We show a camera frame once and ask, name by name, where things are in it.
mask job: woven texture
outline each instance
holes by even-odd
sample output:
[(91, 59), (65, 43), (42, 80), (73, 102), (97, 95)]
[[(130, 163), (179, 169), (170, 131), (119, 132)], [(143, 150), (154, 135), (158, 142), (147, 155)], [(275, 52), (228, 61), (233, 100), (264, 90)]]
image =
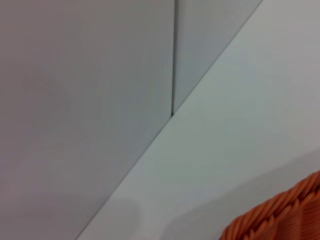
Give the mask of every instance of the woven texture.
[(320, 240), (320, 171), (237, 217), (220, 240)]

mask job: white panel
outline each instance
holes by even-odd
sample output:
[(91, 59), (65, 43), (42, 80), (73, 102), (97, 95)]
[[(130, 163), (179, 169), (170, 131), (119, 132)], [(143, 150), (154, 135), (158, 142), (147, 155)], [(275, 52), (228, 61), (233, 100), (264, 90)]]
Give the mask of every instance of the white panel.
[(174, 112), (261, 0), (177, 0)]
[(74, 240), (169, 120), (172, 0), (0, 2), (0, 239)]
[(218, 240), (319, 170), (319, 9), (264, 0), (79, 240)]

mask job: orange woven material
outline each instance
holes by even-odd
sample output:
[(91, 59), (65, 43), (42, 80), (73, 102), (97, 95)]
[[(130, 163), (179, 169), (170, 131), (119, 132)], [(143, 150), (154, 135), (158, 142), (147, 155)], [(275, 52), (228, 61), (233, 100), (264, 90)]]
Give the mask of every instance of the orange woven material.
[(237, 217), (220, 240), (320, 240), (320, 171)]

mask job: white surface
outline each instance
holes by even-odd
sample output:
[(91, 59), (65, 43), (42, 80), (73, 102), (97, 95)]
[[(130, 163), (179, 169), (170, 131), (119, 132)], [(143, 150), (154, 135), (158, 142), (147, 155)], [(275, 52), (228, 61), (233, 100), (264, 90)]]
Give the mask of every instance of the white surface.
[(217, 240), (318, 170), (319, 8), (264, 0), (79, 240)]
[(174, 112), (261, 0), (178, 0)]
[(0, 2), (0, 239), (74, 240), (171, 116), (172, 0)]

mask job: cabinet door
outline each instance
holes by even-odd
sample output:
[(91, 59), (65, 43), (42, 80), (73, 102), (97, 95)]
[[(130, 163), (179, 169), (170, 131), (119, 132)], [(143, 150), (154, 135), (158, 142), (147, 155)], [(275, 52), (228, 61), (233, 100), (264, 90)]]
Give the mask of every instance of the cabinet door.
[(2, 0), (0, 239), (74, 240), (171, 116), (172, 0)]
[(176, 0), (174, 112), (261, 0)]

